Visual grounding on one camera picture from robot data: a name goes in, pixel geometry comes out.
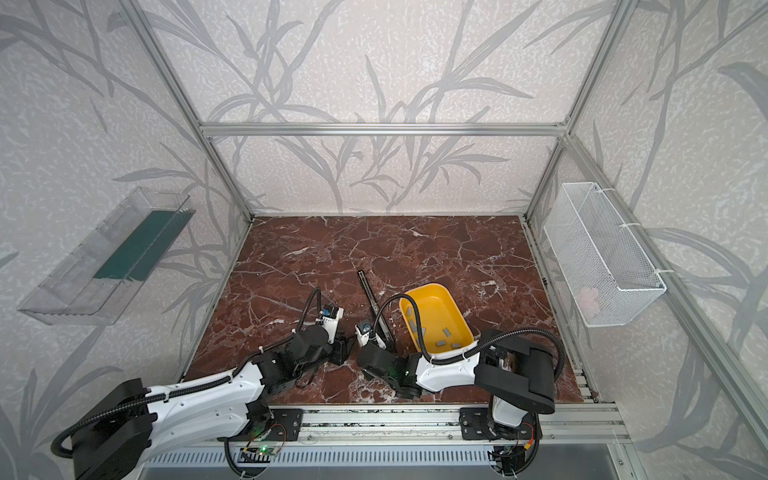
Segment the black stapler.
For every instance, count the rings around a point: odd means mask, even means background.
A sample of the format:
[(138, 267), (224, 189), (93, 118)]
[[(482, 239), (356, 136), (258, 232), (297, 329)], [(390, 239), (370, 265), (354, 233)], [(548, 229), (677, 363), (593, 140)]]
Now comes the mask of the black stapler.
[(369, 302), (372, 320), (369, 322), (371, 328), (368, 334), (368, 338), (373, 338), (376, 343), (385, 350), (395, 353), (396, 341), (395, 337), (389, 329), (388, 323), (384, 316), (379, 317), (381, 307), (376, 299), (373, 289), (366, 277), (364, 270), (358, 270), (357, 276), (360, 281), (361, 287), (365, 293), (365, 296)]

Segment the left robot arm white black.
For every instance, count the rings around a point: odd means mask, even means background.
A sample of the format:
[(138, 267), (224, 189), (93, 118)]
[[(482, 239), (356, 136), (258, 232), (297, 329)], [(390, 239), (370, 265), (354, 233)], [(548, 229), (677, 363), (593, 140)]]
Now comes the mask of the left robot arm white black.
[(127, 380), (59, 434), (51, 450), (72, 460), (78, 479), (122, 479), (161, 454), (266, 423), (267, 398), (308, 370), (345, 362), (350, 348), (350, 338), (311, 325), (231, 370), (152, 387)]

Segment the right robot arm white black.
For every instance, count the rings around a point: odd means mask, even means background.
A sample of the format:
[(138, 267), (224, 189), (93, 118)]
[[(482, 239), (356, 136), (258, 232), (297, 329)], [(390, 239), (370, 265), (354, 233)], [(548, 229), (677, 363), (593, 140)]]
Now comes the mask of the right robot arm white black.
[(517, 428), (526, 418), (555, 412), (555, 383), (565, 360), (565, 347), (557, 335), (522, 328), (488, 330), (468, 347), (429, 358), (422, 353), (400, 357), (368, 344), (358, 356), (358, 366), (405, 399), (453, 387), (478, 387), (491, 395), (490, 421)]

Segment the yellow plastic tray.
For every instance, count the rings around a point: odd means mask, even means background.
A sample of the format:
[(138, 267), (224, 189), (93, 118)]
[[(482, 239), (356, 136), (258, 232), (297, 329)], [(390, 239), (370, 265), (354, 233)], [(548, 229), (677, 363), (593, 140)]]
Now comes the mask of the yellow plastic tray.
[(419, 310), (422, 337), (430, 355), (469, 347), (474, 336), (448, 289), (430, 283), (406, 292)]

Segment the green circuit board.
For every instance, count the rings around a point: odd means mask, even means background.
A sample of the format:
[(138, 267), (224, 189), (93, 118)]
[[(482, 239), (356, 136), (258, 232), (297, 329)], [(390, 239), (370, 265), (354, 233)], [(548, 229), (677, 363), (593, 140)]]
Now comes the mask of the green circuit board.
[(243, 447), (240, 450), (238, 461), (246, 464), (270, 463), (273, 457), (280, 454), (280, 446), (262, 445), (256, 447)]

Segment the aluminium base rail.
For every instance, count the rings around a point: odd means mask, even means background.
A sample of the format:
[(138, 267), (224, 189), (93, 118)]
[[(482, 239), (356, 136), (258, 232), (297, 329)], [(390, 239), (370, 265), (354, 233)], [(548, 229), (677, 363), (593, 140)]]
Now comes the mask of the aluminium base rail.
[[(302, 405), (294, 441), (276, 446), (458, 445), (468, 428), (459, 404)], [(540, 417), (543, 444), (629, 443), (628, 429), (612, 403), (558, 403)]]

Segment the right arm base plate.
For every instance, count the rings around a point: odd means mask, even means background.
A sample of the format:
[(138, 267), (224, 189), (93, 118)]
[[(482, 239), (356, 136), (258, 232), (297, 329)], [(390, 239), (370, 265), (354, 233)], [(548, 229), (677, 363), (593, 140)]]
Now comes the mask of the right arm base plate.
[(540, 429), (534, 416), (516, 408), (504, 412), (509, 405), (501, 407), (464, 407), (459, 410), (459, 427), (463, 440), (529, 441), (540, 439)]

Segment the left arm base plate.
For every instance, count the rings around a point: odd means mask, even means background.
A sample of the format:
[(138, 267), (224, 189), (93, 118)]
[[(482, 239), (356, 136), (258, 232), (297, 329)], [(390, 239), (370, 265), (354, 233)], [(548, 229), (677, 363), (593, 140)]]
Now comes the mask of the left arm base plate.
[(303, 423), (304, 410), (278, 408), (254, 423), (251, 438), (254, 441), (296, 442)]

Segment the aluminium frame crossbar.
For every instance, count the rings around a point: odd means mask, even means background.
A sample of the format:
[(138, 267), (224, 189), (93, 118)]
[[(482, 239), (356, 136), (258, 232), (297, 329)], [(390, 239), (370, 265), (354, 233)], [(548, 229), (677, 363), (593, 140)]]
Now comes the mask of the aluminium frame crossbar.
[(203, 123), (202, 133), (223, 136), (532, 136), (557, 137), (558, 123)]

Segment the clear plastic wall bin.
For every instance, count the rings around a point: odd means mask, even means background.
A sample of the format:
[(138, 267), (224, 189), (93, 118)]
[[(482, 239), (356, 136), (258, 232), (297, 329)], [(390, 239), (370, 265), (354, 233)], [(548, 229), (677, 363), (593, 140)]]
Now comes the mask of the clear plastic wall bin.
[(116, 323), (195, 213), (188, 194), (135, 188), (18, 310), (47, 325)]

